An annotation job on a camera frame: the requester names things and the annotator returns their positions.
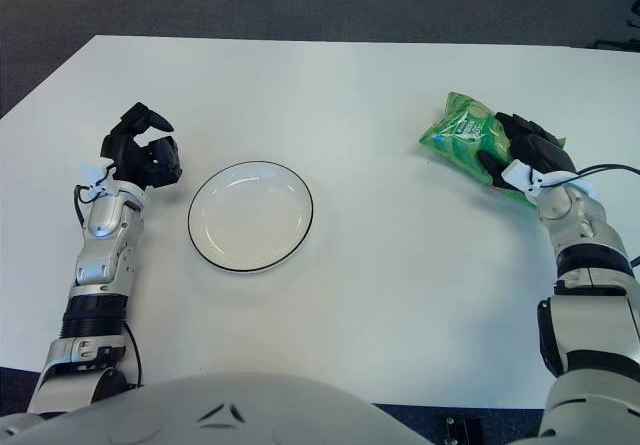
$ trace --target plastic bag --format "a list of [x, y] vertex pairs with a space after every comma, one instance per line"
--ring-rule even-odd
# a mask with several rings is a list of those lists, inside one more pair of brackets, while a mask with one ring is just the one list
[[[494, 113], [477, 100], [455, 92], [447, 96], [444, 117], [429, 127], [420, 138], [420, 143], [489, 186], [493, 184], [493, 178], [476, 157], [478, 151], [491, 153], [505, 165], [513, 160], [509, 153], [509, 139]], [[529, 203], [520, 191], [501, 191]]]

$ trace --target plate rim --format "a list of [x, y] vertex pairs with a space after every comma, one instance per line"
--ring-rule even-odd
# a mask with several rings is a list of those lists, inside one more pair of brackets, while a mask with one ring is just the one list
[[[307, 191], [307, 194], [309, 195], [309, 200], [311, 201], [311, 215], [309, 216], [309, 224], [307, 225], [307, 229], [304, 231], [304, 234], [302, 235], [302, 237], [300, 237], [300, 240], [298, 240], [298, 243], [296, 243], [296, 245], [291, 250], [289, 250], [289, 252], [287, 252], [281, 258], [277, 259], [275, 262], [271, 262], [268, 265], [263, 265], [262, 267], [257, 267], [257, 268], [230, 268], [210, 260], [208, 257], [205, 256], [204, 253], [200, 251], [200, 249], [198, 248], [198, 245], [196, 245], [196, 242], [193, 239], [193, 235], [191, 234], [191, 224], [189, 223], [190, 222], [189, 218], [191, 217], [191, 209], [193, 208], [193, 203], [196, 201], [196, 197], [198, 196], [200, 191], [207, 185], [207, 183], [209, 183], [214, 177], [220, 175], [222, 172], [229, 170], [230, 168], [237, 167], [238, 165], [245, 165], [247, 163], [268, 163], [270, 165], [276, 165], [278, 167], [284, 168], [285, 170], [288, 170], [289, 172], [293, 173], [296, 177], [298, 177], [298, 179], [304, 185], [304, 188]], [[311, 194], [311, 190], [309, 190], [309, 186], [307, 185], [307, 182], [305, 182], [304, 179], [300, 175], [298, 175], [296, 172], [291, 170], [289, 167], [285, 167], [280, 163], [272, 162], [270, 160], [246, 160], [244, 162], [234, 163], [233, 165], [229, 165], [228, 167], [224, 167], [223, 169], [218, 170], [216, 173], [214, 173], [209, 178], [207, 178], [202, 185], [200, 185], [200, 188], [198, 188], [198, 190], [196, 190], [196, 193], [193, 194], [193, 198], [191, 199], [191, 203], [189, 204], [189, 211], [187, 212], [187, 231], [189, 232], [189, 239], [191, 240], [191, 244], [193, 245], [193, 248], [195, 248], [196, 251], [200, 254], [200, 256], [204, 258], [207, 262], [209, 262], [211, 265], [214, 265], [222, 270], [227, 270], [229, 272], [240, 272], [240, 273], [257, 272], [257, 271], [265, 270], [267, 268], [271, 268], [277, 265], [278, 263], [282, 262], [285, 258], [287, 258], [289, 255], [291, 255], [293, 252], [295, 252], [298, 249], [298, 247], [300, 247], [302, 242], [304, 242], [304, 239], [307, 238], [307, 235], [309, 234], [309, 230], [311, 230], [311, 223], [313, 222], [314, 209], [315, 209], [315, 206], [313, 203], [313, 195]]]

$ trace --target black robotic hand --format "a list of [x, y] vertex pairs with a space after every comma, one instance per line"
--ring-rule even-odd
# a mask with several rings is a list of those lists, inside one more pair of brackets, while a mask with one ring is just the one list
[[136, 103], [120, 118], [109, 135], [104, 137], [100, 156], [110, 158], [115, 165], [113, 178], [155, 188], [176, 183], [182, 174], [178, 145], [171, 137], [153, 140], [145, 147], [134, 137], [149, 127], [173, 132], [173, 127], [162, 116], [142, 103]]
[[[576, 172], [576, 168], [562, 142], [535, 122], [527, 121], [518, 115], [499, 112], [496, 118], [502, 123], [504, 133], [511, 142], [509, 152], [514, 159], [526, 163], [541, 173], [557, 170]], [[489, 152], [481, 150], [478, 160], [493, 177], [493, 186], [514, 189], [504, 181], [502, 172], [509, 165], [496, 159]]]

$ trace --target cable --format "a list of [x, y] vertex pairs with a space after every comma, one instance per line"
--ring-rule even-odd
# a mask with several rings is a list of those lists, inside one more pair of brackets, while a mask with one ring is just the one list
[[628, 172], [635, 173], [636, 175], [640, 175], [640, 169], [630, 167], [628, 165], [619, 165], [617, 163], [601, 163], [600, 165], [592, 165], [587, 168], [583, 168], [578, 173], [576, 173], [575, 177], [568, 178], [567, 180], [562, 180], [561, 182], [554, 183], [553, 185], [542, 185], [540, 188], [553, 188], [558, 185], [563, 185], [565, 183], [573, 182], [582, 177], [588, 177], [589, 175], [593, 175], [600, 172], [606, 172], [607, 170], [626, 170]]
[[[105, 169], [105, 174], [104, 177], [102, 177], [100, 180], [98, 180], [93, 186], [96, 187], [98, 185], [100, 185], [102, 182], [104, 182], [107, 177], [109, 176], [109, 171], [114, 168], [115, 165], [112, 163], [111, 165], [107, 166], [107, 168]], [[93, 197], [90, 200], [83, 200], [82, 196], [80, 195], [80, 191], [81, 190], [89, 190], [90, 188], [85, 186], [85, 185], [76, 185], [75, 188], [73, 189], [73, 207], [76, 210], [76, 216], [78, 217], [78, 222], [80, 222], [80, 226], [82, 227], [84, 225], [84, 215], [82, 214], [82, 210], [80, 209], [80, 203], [84, 203], [85, 205], [88, 205], [89, 203], [93, 203], [95, 202], [98, 198], [100, 198], [102, 196], [102, 193], [98, 192], [95, 197]]]
[[123, 321], [124, 329], [129, 334], [129, 338], [131, 339], [131, 343], [133, 344], [133, 350], [136, 354], [136, 362], [138, 364], [138, 381], [136, 383], [136, 388], [142, 387], [142, 360], [140, 359], [140, 350], [138, 350], [138, 344], [136, 343], [136, 339], [133, 336], [133, 332], [131, 328], [129, 328], [129, 324], [126, 321]]

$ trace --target white clip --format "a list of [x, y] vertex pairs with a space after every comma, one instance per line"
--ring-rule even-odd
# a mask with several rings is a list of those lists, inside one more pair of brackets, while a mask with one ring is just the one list
[[146, 207], [149, 204], [149, 198], [144, 190], [135, 183], [114, 180], [113, 168], [109, 168], [111, 165], [113, 165], [113, 160], [107, 158], [100, 158], [94, 163], [82, 165], [84, 176], [89, 184], [89, 190], [87, 190], [89, 200], [98, 194], [115, 197], [122, 191], [133, 195], [141, 208]]
[[543, 188], [550, 187], [565, 180], [571, 180], [571, 185], [579, 188], [589, 197], [596, 196], [596, 188], [584, 178], [576, 178], [578, 175], [571, 172], [557, 171], [541, 173], [520, 160], [514, 160], [502, 172], [502, 178], [509, 185], [524, 192], [527, 200], [536, 203], [536, 198]]

